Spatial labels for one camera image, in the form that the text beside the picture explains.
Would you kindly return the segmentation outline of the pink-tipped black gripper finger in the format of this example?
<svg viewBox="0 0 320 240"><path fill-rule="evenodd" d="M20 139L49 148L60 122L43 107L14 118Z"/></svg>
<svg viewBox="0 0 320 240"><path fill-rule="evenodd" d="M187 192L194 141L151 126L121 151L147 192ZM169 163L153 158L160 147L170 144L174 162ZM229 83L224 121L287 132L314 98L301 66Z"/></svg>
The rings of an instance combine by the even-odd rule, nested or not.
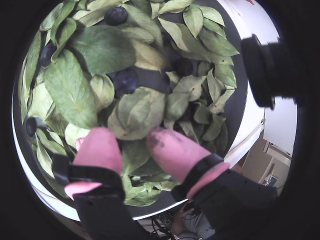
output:
<svg viewBox="0 0 320 240"><path fill-rule="evenodd" d="M114 134L95 127L77 142L74 160L55 154L52 172L74 201L78 217L93 240L149 240L124 204L122 155Z"/></svg>
<svg viewBox="0 0 320 240"><path fill-rule="evenodd" d="M219 155L172 129L153 129L146 144L161 169L179 182L173 197L199 206L215 230L214 240L260 239L276 188L234 171Z"/></svg>

